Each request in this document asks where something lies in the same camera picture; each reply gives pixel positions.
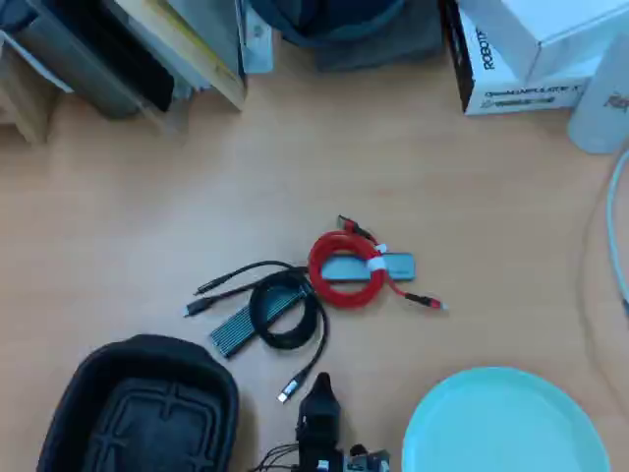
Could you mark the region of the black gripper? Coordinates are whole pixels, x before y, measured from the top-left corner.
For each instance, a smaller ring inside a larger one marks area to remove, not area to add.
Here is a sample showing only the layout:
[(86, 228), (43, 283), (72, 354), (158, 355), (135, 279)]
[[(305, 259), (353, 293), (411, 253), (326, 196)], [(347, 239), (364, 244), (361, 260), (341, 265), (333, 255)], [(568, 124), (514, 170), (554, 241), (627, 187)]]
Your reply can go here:
[(299, 405), (296, 426), (299, 472), (341, 472), (344, 453), (339, 449), (341, 406), (332, 388), (330, 374), (317, 375)]

